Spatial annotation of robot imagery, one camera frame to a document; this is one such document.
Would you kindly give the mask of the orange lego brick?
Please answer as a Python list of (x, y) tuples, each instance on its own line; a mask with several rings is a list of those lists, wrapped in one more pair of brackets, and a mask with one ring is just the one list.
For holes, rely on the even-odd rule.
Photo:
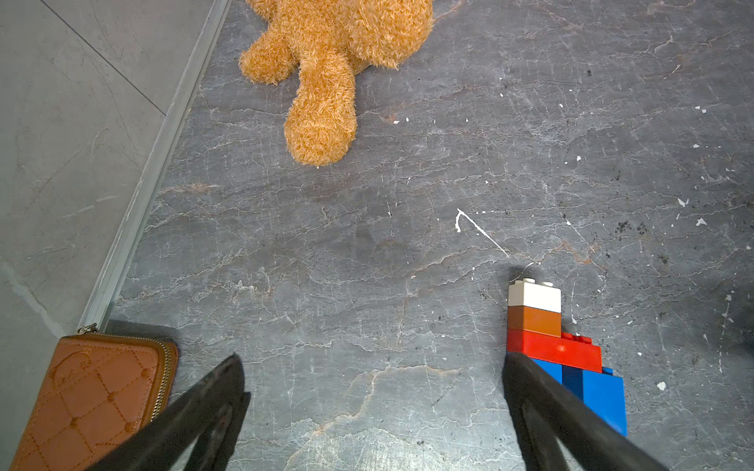
[(508, 309), (508, 328), (560, 338), (562, 336), (562, 316), (559, 312), (530, 306), (510, 306)]

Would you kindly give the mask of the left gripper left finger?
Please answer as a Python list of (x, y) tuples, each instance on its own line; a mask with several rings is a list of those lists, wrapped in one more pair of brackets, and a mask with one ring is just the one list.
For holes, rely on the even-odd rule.
[(251, 402), (232, 354), (91, 470), (169, 470), (191, 449), (186, 470), (224, 470)]

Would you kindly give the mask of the blue lego brick bottom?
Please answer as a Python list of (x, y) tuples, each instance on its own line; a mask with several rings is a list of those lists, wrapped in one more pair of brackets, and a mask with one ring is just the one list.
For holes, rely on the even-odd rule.
[(564, 386), (621, 435), (628, 435), (624, 379), (604, 367), (601, 373), (563, 367)]

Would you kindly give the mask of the blue lego brick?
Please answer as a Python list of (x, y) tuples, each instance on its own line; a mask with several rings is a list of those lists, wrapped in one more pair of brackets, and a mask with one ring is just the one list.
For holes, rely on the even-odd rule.
[(564, 386), (621, 435), (628, 435), (624, 379), (604, 367), (601, 373), (563, 367)]
[(540, 368), (549, 374), (557, 383), (563, 383), (563, 366), (558, 363), (552, 363), (545, 360), (532, 359)]

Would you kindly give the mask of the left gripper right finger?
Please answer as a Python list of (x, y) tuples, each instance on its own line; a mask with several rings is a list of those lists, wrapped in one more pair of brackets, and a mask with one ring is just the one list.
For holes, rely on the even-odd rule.
[(567, 470), (565, 447), (585, 470), (665, 470), (557, 383), (532, 359), (507, 354), (504, 396), (527, 470)]

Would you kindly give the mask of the white lego brick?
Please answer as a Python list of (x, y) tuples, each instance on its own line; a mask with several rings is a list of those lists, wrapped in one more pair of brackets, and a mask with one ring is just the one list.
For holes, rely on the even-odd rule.
[(508, 305), (562, 313), (562, 292), (552, 283), (524, 278), (509, 284)]

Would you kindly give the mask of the red long lego brick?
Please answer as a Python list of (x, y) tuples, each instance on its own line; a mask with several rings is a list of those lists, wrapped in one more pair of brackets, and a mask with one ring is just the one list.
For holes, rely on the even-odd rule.
[(592, 339), (562, 333), (559, 337), (508, 329), (507, 351), (550, 363), (601, 373), (602, 351)]

